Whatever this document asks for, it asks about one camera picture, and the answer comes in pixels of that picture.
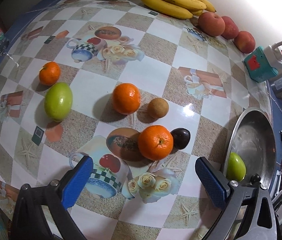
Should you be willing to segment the middle orange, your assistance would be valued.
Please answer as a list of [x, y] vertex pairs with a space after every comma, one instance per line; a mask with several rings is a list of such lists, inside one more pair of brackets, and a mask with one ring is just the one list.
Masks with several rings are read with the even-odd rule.
[[116, 112], [129, 115], [138, 110], [141, 103], [139, 89], [132, 83], [118, 85], [112, 93], [112, 105]]

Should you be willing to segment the teal plastic box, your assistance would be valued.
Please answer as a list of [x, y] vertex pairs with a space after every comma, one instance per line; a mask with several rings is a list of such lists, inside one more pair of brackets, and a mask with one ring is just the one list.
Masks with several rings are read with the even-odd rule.
[[278, 75], [278, 70], [270, 65], [263, 50], [264, 48], [262, 46], [258, 46], [244, 59], [249, 76], [258, 83], [262, 83]]

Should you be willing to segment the dark plum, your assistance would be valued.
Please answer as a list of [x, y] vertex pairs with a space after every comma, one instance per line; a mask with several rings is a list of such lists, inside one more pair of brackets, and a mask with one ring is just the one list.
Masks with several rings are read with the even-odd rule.
[[190, 142], [190, 132], [185, 128], [176, 128], [170, 132], [174, 141], [174, 148], [183, 150]]

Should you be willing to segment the red peach near box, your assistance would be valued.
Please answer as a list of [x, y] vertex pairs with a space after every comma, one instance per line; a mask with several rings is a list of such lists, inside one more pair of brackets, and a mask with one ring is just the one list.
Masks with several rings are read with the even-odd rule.
[[240, 31], [233, 42], [244, 54], [253, 52], [256, 46], [254, 37], [248, 31]]

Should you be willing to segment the white power strip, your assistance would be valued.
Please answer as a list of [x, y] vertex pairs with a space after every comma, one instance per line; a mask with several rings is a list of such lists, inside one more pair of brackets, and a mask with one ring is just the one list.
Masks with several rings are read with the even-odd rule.
[[263, 53], [270, 66], [274, 68], [282, 68], [282, 46], [276, 48], [267, 46], [263, 49]]

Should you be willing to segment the middle red peach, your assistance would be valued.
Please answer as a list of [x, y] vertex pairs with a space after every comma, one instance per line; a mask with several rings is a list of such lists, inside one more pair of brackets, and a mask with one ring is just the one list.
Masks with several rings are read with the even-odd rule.
[[239, 28], [229, 16], [221, 17], [225, 22], [225, 30], [221, 36], [227, 40], [236, 38], [239, 34]]

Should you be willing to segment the printed checkered table mat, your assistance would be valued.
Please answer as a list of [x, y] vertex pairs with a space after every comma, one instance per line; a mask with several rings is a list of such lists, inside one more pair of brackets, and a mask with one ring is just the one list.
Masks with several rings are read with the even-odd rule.
[[64, 0], [9, 30], [0, 64], [0, 208], [94, 169], [70, 215], [88, 239], [201, 239], [218, 216], [194, 170], [224, 162], [248, 107], [271, 115], [265, 83], [222, 38], [136, 5]]

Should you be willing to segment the small orange far left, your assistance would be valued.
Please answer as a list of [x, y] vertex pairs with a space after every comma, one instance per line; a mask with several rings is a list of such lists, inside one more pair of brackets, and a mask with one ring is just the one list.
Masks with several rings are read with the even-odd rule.
[[61, 68], [55, 62], [48, 62], [39, 71], [39, 81], [42, 85], [52, 86], [57, 83], [61, 75]]

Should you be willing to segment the stainless steel bowl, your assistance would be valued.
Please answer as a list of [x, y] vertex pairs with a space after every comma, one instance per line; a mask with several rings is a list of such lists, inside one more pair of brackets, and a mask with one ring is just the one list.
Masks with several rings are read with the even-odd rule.
[[249, 107], [238, 118], [223, 164], [223, 175], [227, 174], [230, 154], [241, 157], [246, 174], [240, 185], [248, 185], [254, 174], [261, 178], [261, 184], [270, 188], [276, 163], [275, 136], [269, 118], [257, 107]]

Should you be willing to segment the brown round longan fruit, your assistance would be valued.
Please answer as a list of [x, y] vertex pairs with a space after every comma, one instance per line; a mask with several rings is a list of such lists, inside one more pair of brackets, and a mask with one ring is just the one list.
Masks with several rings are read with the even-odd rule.
[[154, 98], [149, 102], [147, 111], [149, 116], [159, 119], [167, 115], [169, 104], [163, 98]]

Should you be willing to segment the orange near dark plum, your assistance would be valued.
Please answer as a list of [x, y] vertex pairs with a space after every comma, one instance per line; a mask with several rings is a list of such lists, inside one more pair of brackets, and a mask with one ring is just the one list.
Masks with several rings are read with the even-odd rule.
[[151, 161], [166, 158], [174, 147], [171, 133], [161, 125], [152, 125], [144, 129], [138, 137], [141, 155]]

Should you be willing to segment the green mango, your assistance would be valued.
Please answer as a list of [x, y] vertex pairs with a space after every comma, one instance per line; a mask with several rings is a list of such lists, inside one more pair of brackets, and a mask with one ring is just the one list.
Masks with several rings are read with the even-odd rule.
[[246, 175], [246, 166], [242, 158], [235, 152], [231, 152], [227, 165], [226, 178], [228, 180], [242, 181]]
[[44, 110], [47, 116], [55, 122], [63, 121], [72, 109], [73, 93], [65, 82], [54, 84], [46, 93]]

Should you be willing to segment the green mango on table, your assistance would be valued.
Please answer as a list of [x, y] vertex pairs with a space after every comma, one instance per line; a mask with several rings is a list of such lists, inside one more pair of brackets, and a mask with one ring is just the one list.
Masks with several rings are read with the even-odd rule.
[[65, 82], [54, 84], [46, 93], [44, 110], [47, 116], [55, 122], [63, 121], [72, 109], [73, 93]]

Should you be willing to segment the yellow banana bunch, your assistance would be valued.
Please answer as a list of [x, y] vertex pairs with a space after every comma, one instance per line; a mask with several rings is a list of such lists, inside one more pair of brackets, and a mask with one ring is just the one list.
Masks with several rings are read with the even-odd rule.
[[179, 20], [191, 19], [204, 11], [216, 12], [208, 0], [141, 0], [150, 9]]

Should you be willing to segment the red peach nearest bananas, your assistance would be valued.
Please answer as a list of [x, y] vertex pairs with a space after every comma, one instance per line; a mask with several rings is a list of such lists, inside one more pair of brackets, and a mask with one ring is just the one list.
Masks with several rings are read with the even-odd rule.
[[225, 30], [225, 22], [223, 18], [214, 12], [204, 12], [198, 18], [198, 26], [200, 29], [212, 36], [220, 36]]

